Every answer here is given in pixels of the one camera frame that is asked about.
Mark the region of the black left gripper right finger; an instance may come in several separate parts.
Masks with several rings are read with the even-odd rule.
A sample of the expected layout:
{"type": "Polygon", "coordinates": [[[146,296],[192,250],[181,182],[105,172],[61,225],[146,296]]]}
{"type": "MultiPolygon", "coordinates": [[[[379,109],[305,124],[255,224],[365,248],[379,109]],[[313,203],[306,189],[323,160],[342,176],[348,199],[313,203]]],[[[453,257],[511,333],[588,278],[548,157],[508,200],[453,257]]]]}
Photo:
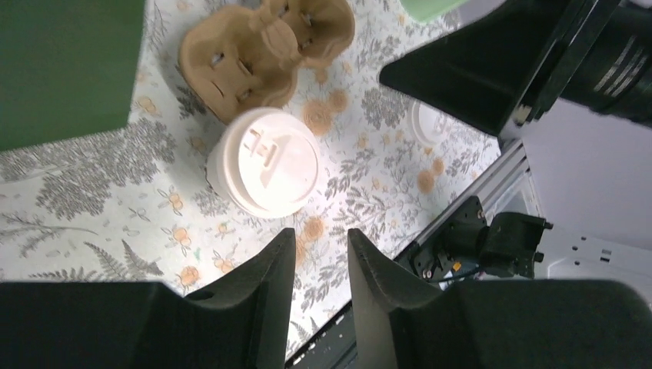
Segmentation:
{"type": "Polygon", "coordinates": [[[462,281],[441,291],[348,232],[359,368],[649,368],[651,312],[605,280],[462,281]]]}

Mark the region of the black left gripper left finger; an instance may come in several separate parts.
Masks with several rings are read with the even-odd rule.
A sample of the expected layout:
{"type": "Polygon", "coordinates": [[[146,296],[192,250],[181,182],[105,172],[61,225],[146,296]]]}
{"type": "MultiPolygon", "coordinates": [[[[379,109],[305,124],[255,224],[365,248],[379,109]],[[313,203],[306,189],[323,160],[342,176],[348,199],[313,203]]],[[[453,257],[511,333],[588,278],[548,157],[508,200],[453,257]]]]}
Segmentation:
{"type": "Polygon", "coordinates": [[[281,368],[296,236],[180,296],[161,282],[4,282],[3,368],[281,368]]]}

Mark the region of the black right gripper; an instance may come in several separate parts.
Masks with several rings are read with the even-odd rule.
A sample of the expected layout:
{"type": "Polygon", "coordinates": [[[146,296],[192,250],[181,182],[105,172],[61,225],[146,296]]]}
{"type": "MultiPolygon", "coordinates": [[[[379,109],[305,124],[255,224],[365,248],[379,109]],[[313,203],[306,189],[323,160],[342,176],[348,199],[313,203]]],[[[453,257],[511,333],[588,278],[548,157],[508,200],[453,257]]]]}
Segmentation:
{"type": "MultiPolygon", "coordinates": [[[[385,65],[379,82],[497,137],[550,49],[567,1],[504,1],[485,16],[385,65]]],[[[514,120],[559,98],[651,126],[651,7],[595,1],[574,37],[556,42],[514,120]]]]}

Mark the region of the single white paper cup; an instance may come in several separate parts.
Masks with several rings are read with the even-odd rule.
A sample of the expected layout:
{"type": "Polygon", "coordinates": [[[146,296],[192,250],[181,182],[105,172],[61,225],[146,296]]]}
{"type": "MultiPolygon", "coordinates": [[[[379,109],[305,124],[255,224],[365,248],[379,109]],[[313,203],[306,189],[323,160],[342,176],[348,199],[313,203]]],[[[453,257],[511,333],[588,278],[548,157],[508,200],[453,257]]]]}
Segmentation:
{"type": "Polygon", "coordinates": [[[212,191],[223,200],[229,201],[230,197],[228,195],[228,191],[224,189],[223,185],[220,182],[221,164],[219,161],[220,158],[219,154],[220,154],[219,145],[215,145],[211,149],[207,157],[206,166],[205,166],[205,177],[212,191]]]}

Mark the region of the green paper bag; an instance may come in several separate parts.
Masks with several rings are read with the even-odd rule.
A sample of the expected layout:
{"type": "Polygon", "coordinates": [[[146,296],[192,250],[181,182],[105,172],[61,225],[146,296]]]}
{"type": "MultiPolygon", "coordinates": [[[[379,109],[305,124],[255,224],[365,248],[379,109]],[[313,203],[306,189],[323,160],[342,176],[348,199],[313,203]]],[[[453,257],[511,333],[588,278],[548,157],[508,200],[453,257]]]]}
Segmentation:
{"type": "Polygon", "coordinates": [[[141,50],[143,1],[1,3],[1,148],[123,128],[141,50]]]}

